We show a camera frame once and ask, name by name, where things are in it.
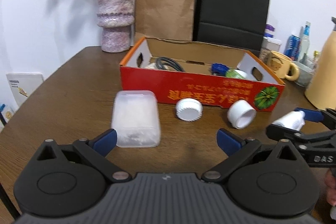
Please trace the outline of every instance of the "plastic container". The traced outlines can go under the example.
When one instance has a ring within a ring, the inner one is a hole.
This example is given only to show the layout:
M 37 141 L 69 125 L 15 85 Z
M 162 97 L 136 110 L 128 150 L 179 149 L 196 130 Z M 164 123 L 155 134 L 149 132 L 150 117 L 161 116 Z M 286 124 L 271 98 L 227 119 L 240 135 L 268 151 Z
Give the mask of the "plastic container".
M 202 104 L 192 98 L 179 100 L 176 104 L 177 117 L 187 122 L 198 120 L 202 116 L 202 110 Z
M 291 111 L 272 124 L 299 131 L 305 125 L 305 113 L 302 110 Z
M 266 24 L 264 37 L 274 37 L 275 28 L 272 25 Z
M 245 100 L 235 102 L 227 111 L 227 119 L 234 128 L 247 127 L 256 116 L 256 110 Z
M 157 100 L 149 90 L 119 91 L 114 100 L 111 128 L 119 147 L 155 147 L 161 131 Z

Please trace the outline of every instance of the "pink textured vase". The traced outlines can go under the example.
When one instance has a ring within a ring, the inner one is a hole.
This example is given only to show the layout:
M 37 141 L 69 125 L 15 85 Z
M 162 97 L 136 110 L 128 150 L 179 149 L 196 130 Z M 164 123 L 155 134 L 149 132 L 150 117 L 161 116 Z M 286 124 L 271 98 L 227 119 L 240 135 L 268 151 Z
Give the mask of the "pink textured vase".
M 101 49 L 123 52 L 130 47 L 134 22 L 133 0 L 98 0 L 98 26 L 103 27 Z

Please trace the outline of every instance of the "human hand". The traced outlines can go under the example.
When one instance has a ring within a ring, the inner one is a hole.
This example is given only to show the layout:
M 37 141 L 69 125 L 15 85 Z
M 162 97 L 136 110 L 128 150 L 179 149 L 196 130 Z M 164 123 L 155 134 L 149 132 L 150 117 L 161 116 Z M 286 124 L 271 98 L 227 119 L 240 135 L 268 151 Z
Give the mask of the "human hand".
M 336 206 L 336 178 L 330 169 L 325 173 L 324 183 L 327 186 L 327 202 L 331 206 Z

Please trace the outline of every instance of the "translucent plastic box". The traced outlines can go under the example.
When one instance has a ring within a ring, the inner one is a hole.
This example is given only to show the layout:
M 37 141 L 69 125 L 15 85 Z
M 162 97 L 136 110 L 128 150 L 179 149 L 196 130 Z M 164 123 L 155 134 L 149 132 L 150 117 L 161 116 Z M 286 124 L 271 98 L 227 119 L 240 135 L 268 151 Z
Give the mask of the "translucent plastic box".
M 161 131 L 157 100 L 149 90 L 119 91 L 114 100 L 111 128 L 119 147 L 155 147 Z

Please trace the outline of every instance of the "plastic bottle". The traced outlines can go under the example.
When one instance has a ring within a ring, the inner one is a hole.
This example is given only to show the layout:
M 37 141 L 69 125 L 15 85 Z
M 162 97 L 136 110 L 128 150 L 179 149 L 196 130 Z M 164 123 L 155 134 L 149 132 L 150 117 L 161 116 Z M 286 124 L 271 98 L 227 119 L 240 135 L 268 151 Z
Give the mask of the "plastic bottle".
M 300 130 L 305 125 L 305 113 L 302 110 L 292 111 L 272 122 L 272 124 L 294 130 Z
M 306 22 L 304 27 L 303 35 L 300 42 L 299 56 L 297 61 L 303 63 L 305 61 L 305 56 L 307 55 L 310 41 L 309 41 L 309 32 L 310 32 L 310 22 Z
M 318 109 L 336 107 L 336 26 L 325 42 L 305 95 Z

